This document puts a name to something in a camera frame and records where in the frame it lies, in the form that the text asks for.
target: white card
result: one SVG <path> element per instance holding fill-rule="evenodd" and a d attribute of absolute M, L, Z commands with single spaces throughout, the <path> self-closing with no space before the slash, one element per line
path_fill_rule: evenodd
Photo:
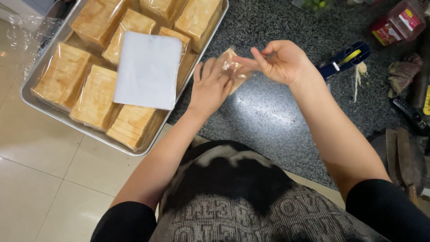
<path fill-rule="evenodd" d="M 181 51 L 177 38 L 126 31 L 114 102 L 172 110 Z"/>

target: aluminum baking tray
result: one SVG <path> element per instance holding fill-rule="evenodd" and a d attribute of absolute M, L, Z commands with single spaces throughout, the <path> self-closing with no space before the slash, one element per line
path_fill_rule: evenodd
<path fill-rule="evenodd" d="M 61 25 L 61 27 L 58 29 L 57 33 L 52 38 L 51 42 L 49 43 L 48 47 L 45 49 L 45 52 L 42 54 L 42 56 L 38 59 L 38 61 L 34 64 L 33 70 L 28 75 L 27 79 L 24 81 L 23 85 L 21 86 L 21 98 L 22 100 L 27 103 L 28 105 L 34 107 L 35 109 L 55 118 L 58 121 L 61 121 L 70 127 L 73 127 L 82 133 L 89 135 L 97 140 L 100 140 L 101 142 L 108 144 L 124 153 L 127 153 L 132 156 L 142 156 L 149 152 L 149 150 L 152 148 L 152 146 L 155 143 L 155 140 L 157 139 L 158 135 L 160 134 L 161 130 L 163 130 L 164 124 L 167 122 L 167 119 L 169 118 L 172 111 L 169 111 L 167 113 L 166 118 L 163 120 L 160 128 L 158 129 L 157 133 L 155 134 L 154 138 L 152 139 L 150 145 L 146 150 L 138 150 L 136 152 L 129 149 L 127 146 L 123 145 L 122 143 L 108 137 L 105 133 L 94 130 L 90 127 L 84 126 L 83 124 L 74 122 L 69 118 L 69 116 L 57 109 L 54 109 L 52 106 L 47 105 L 46 103 L 40 101 L 38 98 L 34 97 L 30 94 L 30 88 L 32 88 L 35 83 L 38 80 L 38 77 L 41 76 L 43 72 L 43 68 L 46 65 L 46 63 L 50 60 L 52 54 L 55 52 L 55 49 L 57 47 L 58 42 L 63 41 L 66 39 L 68 34 L 71 31 L 70 25 L 71 23 L 76 19 L 79 12 L 85 5 L 87 0 L 78 0 L 76 5 L 73 7 L 73 9 L 70 11 L 70 14 L 67 16 L 67 18 L 64 20 L 64 23 Z M 193 75 L 194 68 L 196 67 L 197 63 L 200 62 L 201 58 L 203 57 L 203 54 L 205 53 L 209 43 L 211 42 L 213 36 L 215 35 L 215 32 L 217 31 L 219 25 L 221 24 L 221 21 L 225 17 L 225 14 L 227 13 L 228 7 L 229 7 L 229 0 L 223 1 L 223 12 L 221 15 L 221 18 L 219 19 L 217 25 L 215 26 L 208 42 L 204 46 L 202 52 L 199 54 L 197 59 L 195 60 L 191 70 L 188 72 L 187 77 L 185 78 L 185 82 L 182 85 L 181 90 L 179 91 L 179 94 L 176 96 L 175 104 L 178 102 L 179 98 L 181 97 L 186 85 L 190 81 L 191 76 Z"/>

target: remote control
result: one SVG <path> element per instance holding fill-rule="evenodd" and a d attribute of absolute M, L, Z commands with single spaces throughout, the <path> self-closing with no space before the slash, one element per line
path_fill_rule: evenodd
<path fill-rule="evenodd" d="M 414 125 L 414 128 L 422 136 L 430 135 L 430 125 L 425 121 L 424 117 L 411 107 L 405 100 L 400 97 L 392 98 L 393 104 L 399 108 Z"/>

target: speckled countertop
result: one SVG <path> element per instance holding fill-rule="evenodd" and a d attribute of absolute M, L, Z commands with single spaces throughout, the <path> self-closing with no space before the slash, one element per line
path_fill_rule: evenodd
<path fill-rule="evenodd" d="M 344 0 L 335 0 L 334 7 L 317 19 L 289 0 L 230 0 L 228 13 L 203 60 L 219 56 L 231 45 L 236 47 L 238 55 L 250 57 L 252 46 L 261 50 L 270 40 L 289 39 L 301 47 L 313 63 L 319 63 L 356 41 L 366 41 L 372 48 L 366 61 L 369 75 L 358 88 L 357 102 L 352 102 L 353 70 L 330 80 L 332 95 L 365 136 L 374 130 L 404 127 L 405 119 L 388 102 L 386 70 L 402 54 L 413 51 L 415 44 L 382 47 L 368 31 L 369 25 L 397 2 L 385 0 L 376 6 L 350 7 Z M 191 87 L 192 81 L 168 123 L 174 124 L 187 109 Z M 227 98 L 199 135 L 209 140 L 244 143 L 283 169 L 335 188 L 290 90 L 259 74 Z"/>

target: black sleeve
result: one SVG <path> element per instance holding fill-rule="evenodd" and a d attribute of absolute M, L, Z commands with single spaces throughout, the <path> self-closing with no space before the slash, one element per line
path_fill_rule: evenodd
<path fill-rule="evenodd" d="M 122 202 L 101 217 L 91 236 L 97 241 L 148 241 L 157 226 L 154 211 L 139 202 Z"/>
<path fill-rule="evenodd" d="M 430 219 L 391 182 L 372 179 L 355 185 L 346 211 L 391 241 L 430 241 Z"/>

